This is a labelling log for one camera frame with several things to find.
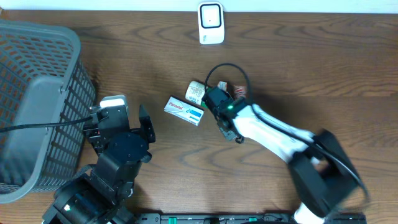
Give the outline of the orange Top chocolate bar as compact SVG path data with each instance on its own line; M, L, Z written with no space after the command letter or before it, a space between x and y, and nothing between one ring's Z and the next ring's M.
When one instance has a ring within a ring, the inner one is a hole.
M235 95L236 99L245 98L246 97L246 94L247 94L246 86L235 85L233 87L233 90L234 90L234 95Z

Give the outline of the small orange box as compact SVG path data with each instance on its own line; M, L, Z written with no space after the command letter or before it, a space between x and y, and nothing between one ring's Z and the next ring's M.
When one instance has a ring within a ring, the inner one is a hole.
M228 83L227 83L227 82L222 82L222 81L220 81L220 82L218 82L217 87L218 87L220 90L227 91L227 89L228 89Z

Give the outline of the green lid jar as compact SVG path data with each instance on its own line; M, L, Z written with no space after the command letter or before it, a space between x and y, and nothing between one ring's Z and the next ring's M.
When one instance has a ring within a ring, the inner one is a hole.
M190 101L191 103L207 108L206 104L202 100L204 95L205 95L204 84L197 81L191 81L186 90L185 99Z

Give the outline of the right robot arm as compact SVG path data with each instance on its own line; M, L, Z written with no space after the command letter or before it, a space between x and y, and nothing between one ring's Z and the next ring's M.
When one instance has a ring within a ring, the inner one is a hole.
M349 213L338 213L338 206L356 188L365 186L331 132L313 134L295 128L219 88L207 90L203 101L226 139L239 144L252 139L287 164L301 201L293 223L353 222Z

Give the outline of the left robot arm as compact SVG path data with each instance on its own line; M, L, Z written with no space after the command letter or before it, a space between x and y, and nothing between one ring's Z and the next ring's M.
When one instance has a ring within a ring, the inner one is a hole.
M150 116L139 107L139 128L131 128L125 105L91 110L83 135L98 156L54 193L44 223L134 223L124 207L134 193L141 165L152 159L155 142Z

